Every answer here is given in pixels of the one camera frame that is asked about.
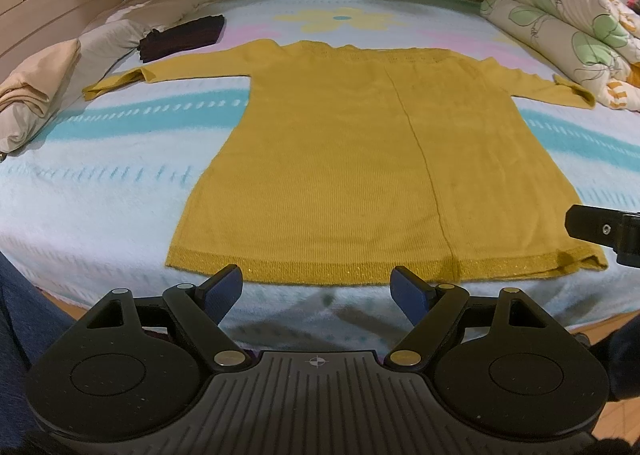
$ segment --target yellow sweater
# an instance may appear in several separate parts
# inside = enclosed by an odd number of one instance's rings
[[[385,283],[399,264],[442,281],[606,267],[566,234],[578,196],[510,98],[592,107],[578,85],[442,49],[259,40],[85,92],[213,76],[251,76],[250,101],[191,193],[167,265],[318,284]]]

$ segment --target pillow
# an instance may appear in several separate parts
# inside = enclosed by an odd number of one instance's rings
[[[0,156],[20,148],[29,139],[29,133],[40,120],[29,107],[21,102],[14,102],[0,111]]]
[[[77,101],[84,87],[102,79],[149,31],[132,20],[118,20],[82,34],[78,38],[78,57],[69,67],[45,117],[38,117],[24,103],[13,103],[0,111],[0,152],[13,152],[31,141],[61,108]]]
[[[150,29],[164,31],[197,7],[217,0],[125,0],[112,10],[96,16],[85,28],[91,31],[114,20],[133,20]]]

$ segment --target light blue bedspread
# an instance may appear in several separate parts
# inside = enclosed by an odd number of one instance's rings
[[[223,13],[222,40],[207,52],[257,38],[319,40],[338,47],[444,47],[551,78],[556,72],[476,15],[468,0],[226,0],[190,16]],[[133,53],[114,66],[140,64]],[[0,164],[0,250],[35,285],[89,306],[115,287],[158,295],[203,276],[164,267],[194,183],[238,124],[248,78],[135,84],[77,102],[33,143]],[[525,121],[583,202],[640,210],[640,116],[517,99]],[[578,325],[640,308],[640,272],[540,281],[472,282],[476,295],[524,289],[562,324]],[[295,287],[248,283],[224,319],[251,348],[378,349],[410,328],[388,286]]]

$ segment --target ribbed black surface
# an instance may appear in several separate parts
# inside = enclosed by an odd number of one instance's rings
[[[371,353],[319,357],[264,353],[257,367],[215,377],[162,431],[67,443],[117,455],[570,455],[591,442],[587,434],[537,444],[495,439],[449,416],[419,375],[387,371]]]

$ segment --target person's leg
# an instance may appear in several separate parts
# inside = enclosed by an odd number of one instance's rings
[[[609,374],[610,401],[640,396],[640,315],[590,351]]]
[[[0,253],[1,446],[17,447],[27,431],[37,428],[24,396],[24,377],[73,323]]]

